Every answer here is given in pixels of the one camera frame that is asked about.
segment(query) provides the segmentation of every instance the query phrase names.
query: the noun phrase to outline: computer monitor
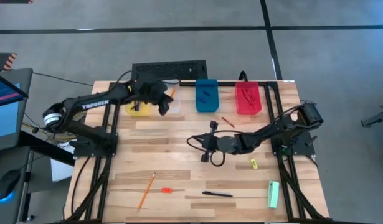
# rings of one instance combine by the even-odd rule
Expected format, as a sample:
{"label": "computer monitor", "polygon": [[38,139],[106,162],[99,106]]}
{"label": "computer monitor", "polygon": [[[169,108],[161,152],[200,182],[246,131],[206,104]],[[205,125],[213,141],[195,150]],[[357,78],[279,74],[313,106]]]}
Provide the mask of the computer monitor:
{"label": "computer monitor", "polygon": [[21,101],[28,98],[28,94],[14,84],[0,76],[0,106]]}

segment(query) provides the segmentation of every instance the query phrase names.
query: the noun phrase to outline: computer mouse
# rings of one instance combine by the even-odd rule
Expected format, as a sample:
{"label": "computer mouse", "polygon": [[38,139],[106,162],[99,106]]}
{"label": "computer mouse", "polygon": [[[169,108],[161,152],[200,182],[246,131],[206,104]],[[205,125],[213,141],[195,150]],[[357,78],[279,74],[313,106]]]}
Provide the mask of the computer mouse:
{"label": "computer mouse", "polygon": [[19,170],[10,170],[0,179],[0,200],[9,196],[14,190],[21,174]]}

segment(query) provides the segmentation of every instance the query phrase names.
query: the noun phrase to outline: wooden tabletop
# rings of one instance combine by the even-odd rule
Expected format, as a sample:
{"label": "wooden tabletop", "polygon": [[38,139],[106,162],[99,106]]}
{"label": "wooden tabletop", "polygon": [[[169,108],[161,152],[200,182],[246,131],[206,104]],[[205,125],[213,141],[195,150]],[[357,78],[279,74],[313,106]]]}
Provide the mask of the wooden tabletop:
{"label": "wooden tabletop", "polygon": [[[108,81],[95,82],[93,93],[106,91]],[[295,82],[278,81],[283,109],[300,104]],[[269,180],[280,181],[276,157],[272,154],[270,141],[263,142],[251,154],[227,155],[222,167],[200,162],[201,152],[186,144],[193,134],[210,131],[209,123],[219,123],[218,130],[256,131],[270,120],[265,93],[260,87],[262,110],[255,116],[236,113],[235,87],[219,87],[220,107],[216,113],[200,114],[195,107],[194,87],[181,87],[175,92],[180,97],[179,113],[160,116],[158,108],[152,107],[151,115],[129,116],[125,106],[120,110],[117,133],[119,145],[112,159],[103,222],[262,222],[287,220],[283,192],[280,188],[277,208],[267,207]],[[277,111],[274,94],[271,93],[273,109]],[[88,110],[86,124],[101,126],[104,107]],[[235,128],[221,119],[225,117]],[[217,136],[232,135],[218,133]],[[313,206],[328,216],[317,168],[305,156],[294,156],[300,188]],[[254,170],[250,160],[255,159]],[[222,160],[217,153],[215,163]],[[75,179],[85,158],[78,159],[70,184],[65,216],[70,215],[70,204]],[[90,188],[95,159],[91,158],[80,176],[75,194],[75,209]],[[142,209],[137,212],[143,193],[152,174],[155,180]],[[173,189],[171,194],[161,192],[162,187]],[[201,194],[204,190],[230,193],[224,198]],[[92,217],[97,215],[96,194]],[[290,189],[293,213],[297,217],[295,195]]]}

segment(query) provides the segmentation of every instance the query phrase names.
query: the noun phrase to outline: orange eraser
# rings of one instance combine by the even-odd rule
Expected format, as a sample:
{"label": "orange eraser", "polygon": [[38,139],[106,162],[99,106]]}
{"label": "orange eraser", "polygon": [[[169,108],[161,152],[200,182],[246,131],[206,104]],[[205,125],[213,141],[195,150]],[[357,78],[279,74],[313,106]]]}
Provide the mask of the orange eraser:
{"label": "orange eraser", "polygon": [[163,187],[162,188],[162,193],[172,193],[172,188],[170,188],[170,187]]}

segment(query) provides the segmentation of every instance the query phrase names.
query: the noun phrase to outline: concrete floor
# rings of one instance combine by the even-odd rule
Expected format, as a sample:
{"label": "concrete floor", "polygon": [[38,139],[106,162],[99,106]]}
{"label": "concrete floor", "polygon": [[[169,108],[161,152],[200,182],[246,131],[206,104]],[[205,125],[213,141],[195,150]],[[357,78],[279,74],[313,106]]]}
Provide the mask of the concrete floor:
{"label": "concrete floor", "polygon": [[[266,0],[272,26],[383,24],[383,0]],[[0,5],[3,29],[264,26],[256,0],[35,0]],[[383,223],[383,126],[360,120],[383,105],[383,30],[273,31],[284,79],[315,101],[324,125],[314,133],[319,174],[335,220]],[[13,68],[32,67],[80,82],[115,80],[132,63],[207,60],[210,78],[274,79],[266,32],[5,34],[0,52],[18,53]],[[34,76],[27,114],[91,88]],[[36,195],[34,223],[61,217],[68,185]]]}

